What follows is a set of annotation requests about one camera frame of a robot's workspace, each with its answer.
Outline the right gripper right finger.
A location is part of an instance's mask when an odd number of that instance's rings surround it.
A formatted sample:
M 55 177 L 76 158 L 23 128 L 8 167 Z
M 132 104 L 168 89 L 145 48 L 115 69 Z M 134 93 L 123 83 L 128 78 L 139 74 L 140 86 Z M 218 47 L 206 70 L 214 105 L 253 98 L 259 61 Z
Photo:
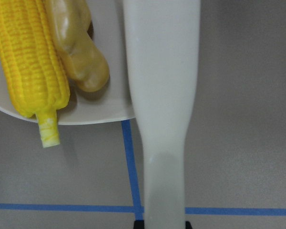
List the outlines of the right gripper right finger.
M 189 221 L 185 222 L 185 229 L 192 229 L 192 225 Z

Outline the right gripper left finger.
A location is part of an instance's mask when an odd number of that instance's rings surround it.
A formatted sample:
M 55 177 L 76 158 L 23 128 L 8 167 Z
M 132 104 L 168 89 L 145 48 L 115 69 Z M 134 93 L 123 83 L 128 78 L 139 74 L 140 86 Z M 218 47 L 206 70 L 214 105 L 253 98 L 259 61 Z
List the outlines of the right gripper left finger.
M 133 229 L 145 229 L 144 220 L 135 220 L 133 223 Z

